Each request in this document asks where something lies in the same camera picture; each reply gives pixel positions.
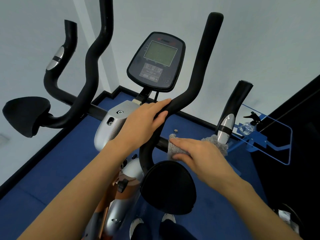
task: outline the spray bottle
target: spray bottle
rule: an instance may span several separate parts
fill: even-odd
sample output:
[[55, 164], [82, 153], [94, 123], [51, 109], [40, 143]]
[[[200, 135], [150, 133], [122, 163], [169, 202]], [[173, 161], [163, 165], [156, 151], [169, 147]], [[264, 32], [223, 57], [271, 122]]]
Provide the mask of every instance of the spray bottle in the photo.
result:
[[250, 133], [252, 133], [253, 131], [255, 131], [257, 129], [257, 124], [261, 123], [261, 119], [254, 112], [251, 112], [250, 116], [244, 116], [244, 118], [253, 119], [253, 121], [246, 122], [243, 125], [241, 125], [240, 128], [239, 128], [240, 132], [242, 134], [244, 134], [245, 136], [247, 136], [247, 135], [249, 135]]

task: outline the gray cloth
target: gray cloth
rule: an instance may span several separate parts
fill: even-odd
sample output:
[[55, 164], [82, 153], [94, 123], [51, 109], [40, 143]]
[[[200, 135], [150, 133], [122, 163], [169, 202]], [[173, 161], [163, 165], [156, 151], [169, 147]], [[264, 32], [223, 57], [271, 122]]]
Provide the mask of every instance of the gray cloth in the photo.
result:
[[[175, 134], [171, 134], [169, 136], [169, 138], [176, 138]], [[203, 138], [202, 141], [210, 141], [212, 144], [216, 145], [218, 147], [218, 149], [220, 150], [220, 152], [222, 153], [223, 156], [227, 155], [227, 151], [228, 151], [228, 145], [226, 144], [221, 144], [218, 142], [218, 136], [217, 135], [212, 135], [210, 137], [207, 138]], [[178, 153], [183, 153], [183, 154], [187, 154], [190, 156], [190, 154], [188, 152], [186, 152], [185, 150], [182, 150], [181, 148], [175, 146], [174, 144], [172, 144], [169, 141], [168, 144], [168, 159], [171, 160], [172, 156]]]

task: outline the white sneaker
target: white sneaker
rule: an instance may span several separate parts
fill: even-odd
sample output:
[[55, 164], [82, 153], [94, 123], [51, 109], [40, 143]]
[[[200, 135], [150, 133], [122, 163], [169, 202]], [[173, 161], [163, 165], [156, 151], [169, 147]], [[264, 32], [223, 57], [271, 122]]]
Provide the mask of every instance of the white sneaker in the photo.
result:
[[174, 217], [174, 215], [171, 215], [171, 214], [164, 214], [163, 218], [162, 218], [162, 222], [164, 222], [165, 220], [170, 220], [170, 221], [173, 221], [174, 223], [176, 223], [176, 219]]
[[134, 234], [135, 228], [138, 226], [138, 224], [144, 223], [141, 218], [137, 218], [131, 222], [130, 230], [129, 230], [129, 238], [131, 239], [132, 235]]

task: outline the forearm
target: forearm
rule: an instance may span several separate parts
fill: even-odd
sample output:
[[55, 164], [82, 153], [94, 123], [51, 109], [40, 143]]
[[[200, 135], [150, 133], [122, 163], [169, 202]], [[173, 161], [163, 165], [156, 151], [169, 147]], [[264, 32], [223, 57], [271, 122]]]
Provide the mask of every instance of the forearm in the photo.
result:
[[300, 239], [258, 196], [253, 187], [239, 179], [222, 194], [230, 201], [254, 239]]
[[79, 239], [108, 185], [130, 150], [115, 141], [104, 149], [50, 202], [19, 237]]

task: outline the blue floor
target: blue floor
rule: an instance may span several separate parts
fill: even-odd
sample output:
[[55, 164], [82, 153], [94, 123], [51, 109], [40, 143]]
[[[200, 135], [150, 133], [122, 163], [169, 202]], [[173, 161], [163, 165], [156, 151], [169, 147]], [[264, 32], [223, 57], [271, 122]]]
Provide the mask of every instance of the blue floor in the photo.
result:
[[[109, 110], [133, 97], [120, 93], [114, 100], [106, 98], [99, 106]], [[0, 236], [13, 240], [26, 229], [50, 201], [98, 154], [94, 147], [94, 135], [100, 121], [85, 117], [50, 153], [46, 155], [2, 200], [0, 201]], [[162, 130], [168, 138], [174, 129], [178, 137], [202, 139], [213, 131], [187, 119], [172, 115]], [[154, 162], [166, 159], [158, 149], [153, 152]], [[235, 149], [226, 159], [241, 172], [266, 202], [261, 182], [245, 145]], [[176, 216], [177, 223], [186, 227], [198, 240], [252, 239], [246, 226], [230, 203], [215, 190], [202, 183], [191, 172], [197, 191], [197, 200], [191, 213]], [[150, 225], [154, 239], [158, 239], [158, 227], [163, 213], [139, 198], [131, 210], [117, 239], [129, 239], [129, 226], [135, 217], [141, 217]]]

